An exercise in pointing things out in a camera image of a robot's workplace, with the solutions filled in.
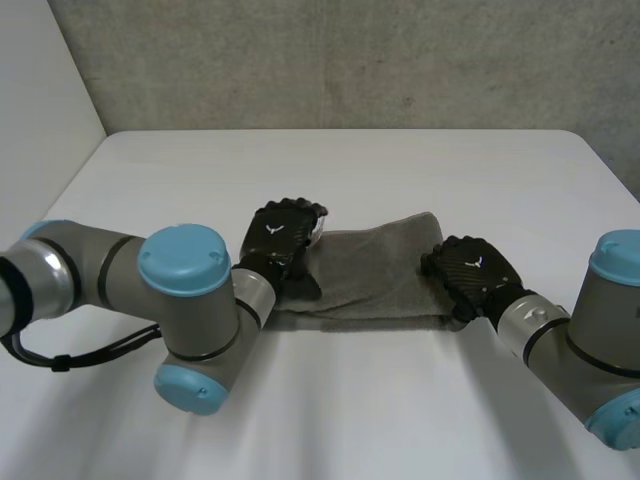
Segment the gray robot arm segment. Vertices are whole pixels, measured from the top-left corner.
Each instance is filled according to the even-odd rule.
[[[3,342],[32,321],[85,304],[151,320],[169,350],[156,390],[199,414],[220,407],[275,302],[259,273],[232,272],[224,241],[200,225],[145,240],[48,222],[0,256]]]

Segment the gray cloth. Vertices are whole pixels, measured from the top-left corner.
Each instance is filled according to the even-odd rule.
[[[307,252],[322,288],[317,301],[284,299],[269,330],[458,330],[444,289],[420,275],[420,256],[442,242],[422,213],[371,230],[326,232]]]

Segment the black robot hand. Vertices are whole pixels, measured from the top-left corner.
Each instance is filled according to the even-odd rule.
[[[480,316],[494,316],[504,301],[525,292],[518,273],[504,256],[482,238],[449,237],[433,252],[421,258],[421,270],[436,277],[455,302],[453,316],[469,322]]]
[[[307,270],[304,254],[312,237],[318,236],[319,221],[327,213],[322,205],[304,198],[267,203],[255,213],[249,226],[240,251],[240,266],[260,264],[278,294],[319,298],[320,287]]]

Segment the gray wall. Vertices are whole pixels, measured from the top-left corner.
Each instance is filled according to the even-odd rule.
[[[638,0],[49,0],[109,133],[559,128],[640,196]]]

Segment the black ring band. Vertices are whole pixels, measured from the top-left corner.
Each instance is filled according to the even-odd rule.
[[[113,305],[109,301],[107,297],[107,275],[109,274],[109,268],[111,267],[111,263],[113,263],[113,259],[116,258],[116,255],[120,251],[122,247],[124,247],[130,240],[133,240],[134,236],[127,235],[126,237],[122,237],[116,243],[114,243],[107,256],[104,257],[104,261],[100,266],[100,273],[98,273],[98,298],[100,299],[100,303],[104,306],[104,308],[108,308],[109,310],[113,310]]]
[[[236,305],[242,308],[245,312],[247,312],[251,317],[255,320],[256,325],[258,326],[258,330],[262,330],[262,323],[260,322],[260,316],[258,313],[249,306],[248,303],[243,302],[239,298],[236,298]]]
[[[71,306],[69,307],[68,312],[75,310],[80,305],[80,296],[82,295],[82,280],[80,277],[80,271],[76,266],[76,262],[73,261],[73,258],[66,252],[60,244],[50,240],[48,238],[36,237],[31,238],[30,240],[37,240],[40,243],[44,243],[48,247],[51,247],[60,258],[64,261],[69,269],[69,274],[71,275],[71,280],[73,281],[73,301],[71,302]]]
[[[169,347],[167,347],[167,350],[169,350],[169,353],[171,355],[173,355],[179,360],[184,360],[185,362],[204,362],[205,360],[210,360],[214,357],[217,357],[218,355],[222,355],[224,352],[229,350],[232,347],[232,345],[236,342],[239,336],[240,336],[240,322],[238,322],[238,328],[236,329],[236,333],[233,334],[233,337],[231,337],[231,340],[229,340],[227,344],[224,345],[223,347],[220,347],[218,350],[215,350],[211,353],[205,353],[204,355],[187,356],[187,355],[181,355],[179,353],[176,353],[173,350],[169,349]]]
[[[3,337],[5,338],[18,333],[31,322],[33,293],[22,272],[5,257],[0,257],[0,278],[6,283],[13,299],[13,325]]]
[[[527,340],[527,344],[524,346],[524,350],[522,352],[522,361],[527,366],[527,368],[529,367],[529,355],[531,355],[531,350],[533,350],[533,346],[538,340],[540,340],[542,335],[547,333],[552,328],[557,327],[558,325],[562,325],[563,323],[567,323],[568,321],[569,319],[564,317],[551,320],[550,322],[545,323],[542,327],[536,330],[533,335],[529,337],[529,340]]]
[[[619,375],[621,377],[627,377],[627,378],[640,378],[639,370],[631,370],[628,368],[617,367],[615,365],[605,363],[602,360],[598,360],[597,358],[592,357],[587,352],[582,350],[579,346],[577,346],[575,343],[573,343],[573,340],[571,340],[571,337],[569,336],[568,333],[567,333],[566,339],[567,339],[567,346],[571,349],[571,351],[575,353],[576,356],[580,357],[580,359],[584,360],[590,365],[593,365],[594,367],[599,368],[600,370],[604,370],[607,373],[612,373],[613,375]]]

